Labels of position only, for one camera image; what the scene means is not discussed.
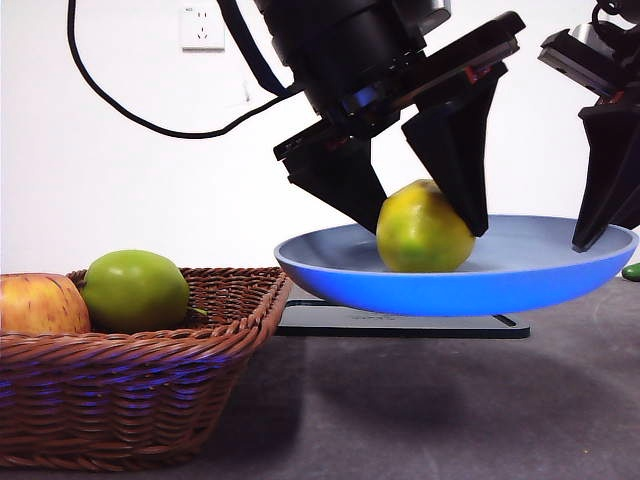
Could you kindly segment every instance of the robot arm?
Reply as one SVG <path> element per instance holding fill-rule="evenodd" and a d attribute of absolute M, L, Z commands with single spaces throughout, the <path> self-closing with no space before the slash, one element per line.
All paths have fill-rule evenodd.
<path fill-rule="evenodd" d="M 635 25 L 601 21 L 604 10 Z M 593 245 L 609 223 L 640 225 L 640 1 L 599 0 L 592 21 L 551 35 L 540 60 L 598 95 L 583 108 L 591 149 L 587 183 L 573 237 L 576 250 Z"/>
<path fill-rule="evenodd" d="M 235 0 L 218 0 L 258 82 L 273 75 L 247 39 Z M 488 227 L 486 119 L 501 60 L 515 53 L 520 17 L 507 12 L 426 56 L 425 33 L 450 16 L 443 0 L 255 0 L 282 63 L 322 119 L 274 152 L 289 180 L 375 232 L 386 195 L 371 139 L 415 104 L 410 146 L 476 236 Z"/>

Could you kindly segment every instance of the white wall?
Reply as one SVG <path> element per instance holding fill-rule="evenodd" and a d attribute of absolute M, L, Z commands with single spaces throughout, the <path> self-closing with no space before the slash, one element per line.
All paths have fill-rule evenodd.
<path fill-rule="evenodd" d="M 290 81 L 256 8 L 239 3 Z M 577 216 L 588 158 L 577 113 L 595 97 L 537 56 L 549 34 L 588 21 L 594 2 L 452 3 L 454 16 L 427 37 L 428 52 L 506 10 L 527 24 L 490 116 L 490 212 Z M 2 271 L 68 272 L 120 248 L 152 250 L 180 266 L 275 265 L 280 241 L 350 221 L 290 185 L 273 157 L 274 145 L 316 121 L 303 96 L 222 138 L 158 135 L 84 83 L 66 43 L 66 5 L 2 1 Z M 182 5 L 78 0 L 79 49 L 97 82 L 142 117 L 186 131 L 217 128 L 268 100 L 230 38 L 224 54 L 182 52 Z M 388 193 L 427 175 L 399 124 L 374 140 L 373 156 Z"/>

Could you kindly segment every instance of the plate rim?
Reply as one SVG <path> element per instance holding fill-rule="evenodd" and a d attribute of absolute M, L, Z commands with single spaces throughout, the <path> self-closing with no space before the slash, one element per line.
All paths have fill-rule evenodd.
<path fill-rule="evenodd" d="M 550 220 L 563 220 L 563 221 L 570 221 L 570 222 L 576 222 L 577 219 L 576 218 L 572 218 L 572 217 L 558 217 L 558 216 L 551 216 L 551 215 L 521 215 L 521 214 L 490 214 L 489 218 L 496 218 L 496 217 L 502 217 L 502 218 L 536 218 L 536 219 L 550 219 Z M 555 269 L 559 269 L 559 268 L 569 268 L 569 267 L 576 267 L 579 265 L 585 265 L 585 264 L 591 264 L 591 263 L 596 263 L 599 261 L 606 261 L 606 260 L 611 260 L 613 258 L 617 258 L 620 255 L 626 254 L 627 251 L 631 251 L 631 254 L 633 254 L 633 252 L 635 251 L 636 248 L 638 248 L 638 244 L 640 243 L 640 236 L 635 233 L 633 230 L 630 230 L 628 228 L 625 227 L 621 227 L 619 225 L 613 225 L 613 224 L 609 224 L 607 226 L 607 229 L 612 228 L 614 230 L 618 230 L 624 234 L 627 234 L 629 237 L 629 243 L 627 245 L 625 245 L 624 247 L 621 247 L 617 250 L 613 250 L 607 254 L 602 254 L 602 255 L 598 255 L 596 257 L 589 257 L 588 259 L 585 259 L 583 261 L 580 262 L 574 262 L 574 263 L 562 263 L 562 264 L 557 264 L 557 265 L 553 265 L 553 266 L 541 266 L 541 267 L 534 267 L 534 268 L 527 268 L 527 269 L 508 269 L 508 270 L 485 270 L 485 271 L 478 271 L 478 272 L 460 272 L 460 271 L 453 271 L 453 272 L 374 272 L 374 271 L 368 271 L 368 270 L 352 270 L 352 269 L 339 269 L 339 268 L 331 268 L 331 267 L 323 267 L 323 266 L 318 266 L 318 265 L 312 265 L 309 263 L 302 263 L 296 260 L 291 260 L 288 259 L 287 257 L 285 257 L 284 255 L 282 255 L 280 253 L 280 250 L 282 249 L 282 247 L 284 247 L 285 244 L 296 240 L 298 238 L 304 237 L 306 235 L 313 235 L 319 232 L 324 232 L 324 231 L 329 231 L 329 230 L 338 230 L 338 229 L 343 229 L 343 228 L 348 228 L 348 227 L 354 227 L 354 226 L 358 226 L 359 224 L 357 223 L 346 223 L 343 225 L 336 225 L 333 227 L 328 227 L 328 228 L 321 228 L 318 230 L 312 230 L 306 233 L 302 233 L 299 235 L 296 235 L 294 237 L 291 237 L 287 240 L 284 240 L 282 242 L 280 242 L 273 250 L 273 254 L 276 258 L 276 260 L 279 263 L 285 263 L 287 265 L 291 265 L 293 267 L 297 267 L 297 268 L 305 268 L 305 269 L 311 269 L 311 270 L 315 270 L 315 271 L 322 271 L 325 273 L 336 273 L 336 274 L 341 274 L 341 275 L 347 275 L 347 274 L 352 274 L 352 275 L 373 275 L 373 276 L 384 276 L 384 277 L 407 277 L 407 278 L 417 278 L 417 277 L 425 277 L 425 278 L 453 278 L 453 277 L 476 277 L 476 276 L 480 276 L 480 275 L 507 275 L 507 274 L 517 274 L 517 273 L 523 273 L 523 272 L 536 272 L 536 271 L 544 271 L 544 270 L 555 270 Z"/>

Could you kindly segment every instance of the green apple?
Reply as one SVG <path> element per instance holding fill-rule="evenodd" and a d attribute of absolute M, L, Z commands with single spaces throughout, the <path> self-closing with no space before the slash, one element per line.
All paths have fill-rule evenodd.
<path fill-rule="evenodd" d="M 187 312 L 189 285 L 168 258 L 145 250 L 107 253 L 88 268 L 80 293 L 91 321 L 110 331 L 171 329 Z"/>

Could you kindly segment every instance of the green fruit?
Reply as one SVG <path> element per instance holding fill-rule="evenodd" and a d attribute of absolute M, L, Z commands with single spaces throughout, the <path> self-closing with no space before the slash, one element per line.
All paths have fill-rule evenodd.
<path fill-rule="evenodd" d="M 171 329 L 186 315 L 189 285 L 168 258 L 120 250 L 94 261 L 81 294 L 91 321 L 111 332 Z"/>
<path fill-rule="evenodd" d="M 632 282 L 640 282 L 640 263 L 627 265 L 622 269 L 622 276 Z"/>
<path fill-rule="evenodd" d="M 376 242 L 394 272 L 451 272 L 469 257 L 475 237 L 433 180 L 416 180 L 382 204 Z"/>

